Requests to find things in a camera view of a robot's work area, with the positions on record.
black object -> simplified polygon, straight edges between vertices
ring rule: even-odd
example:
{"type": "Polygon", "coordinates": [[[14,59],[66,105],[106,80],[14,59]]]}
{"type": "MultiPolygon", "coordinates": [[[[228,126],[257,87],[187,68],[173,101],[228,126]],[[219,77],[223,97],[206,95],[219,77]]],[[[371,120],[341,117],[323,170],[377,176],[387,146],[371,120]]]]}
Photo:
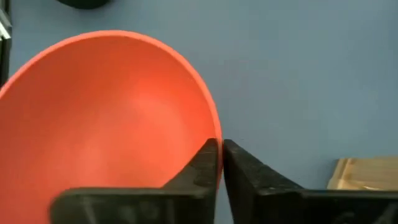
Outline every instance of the black object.
{"type": "Polygon", "coordinates": [[[95,9],[105,5],[110,0],[58,0],[70,7],[77,9],[95,9]]]}
{"type": "Polygon", "coordinates": [[[0,87],[7,81],[9,73],[12,29],[9,3],[9,0],[0,0],[0,87]]]}
{"type": "Polygon", "coordinates": [[[398,192],[303,189],[232,140],[223,159],[235,224],[398,223],[398,192]]]}
{"type": "Polygon", "coordinates": [[[209,139],[161,189],[71,189],[50,207],[52,224],[211,224],[218,144],[209,139]]]}

blue table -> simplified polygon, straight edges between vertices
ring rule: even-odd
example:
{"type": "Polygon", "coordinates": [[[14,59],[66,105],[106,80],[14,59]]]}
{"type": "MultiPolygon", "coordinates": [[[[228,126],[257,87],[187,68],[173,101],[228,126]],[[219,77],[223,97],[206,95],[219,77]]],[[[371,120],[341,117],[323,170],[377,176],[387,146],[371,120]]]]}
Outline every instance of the blue table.
{"type": "MultiPolygon", "coordinates": [[[[79,11],[13,0],[11,73],[64,38],[153,36],[201,73],[225,138],[300,185],[325,188],[340,157],[397,154],[395,0],[114,0],[79,11]]],[[[232,223],[221,184],[216,222],[232,223]]]]}

blue surface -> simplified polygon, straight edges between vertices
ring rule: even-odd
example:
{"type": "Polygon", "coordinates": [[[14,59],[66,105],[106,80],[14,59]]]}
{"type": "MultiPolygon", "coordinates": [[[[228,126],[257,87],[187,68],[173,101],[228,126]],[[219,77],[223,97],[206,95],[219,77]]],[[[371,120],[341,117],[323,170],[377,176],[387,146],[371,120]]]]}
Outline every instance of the blue surface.
{"type": "MultiPolygon", "coordinates": [[[[12,18],[12,73],[93,30],[172,46],[207,82],[224,137],[304,187],[325,188],[340,157],[397,154],[395,0],[13,0],[12,18]]],[[[232,223],[223,184],[215,223],[232,223]]]]}

orange bowl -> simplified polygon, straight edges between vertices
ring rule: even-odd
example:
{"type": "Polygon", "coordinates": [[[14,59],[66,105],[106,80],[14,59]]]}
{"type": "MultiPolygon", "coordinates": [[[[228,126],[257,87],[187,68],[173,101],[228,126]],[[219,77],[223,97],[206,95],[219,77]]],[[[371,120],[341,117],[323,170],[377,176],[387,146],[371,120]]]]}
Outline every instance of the orange bowl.
{"type": "Polygon", "coordinates": [[[208,138],[221,153],[210,92],[172,48],[120,30],[63,40],[0,90],[2,223],[48,223],[69,188],[162,187],[208,138]]]}

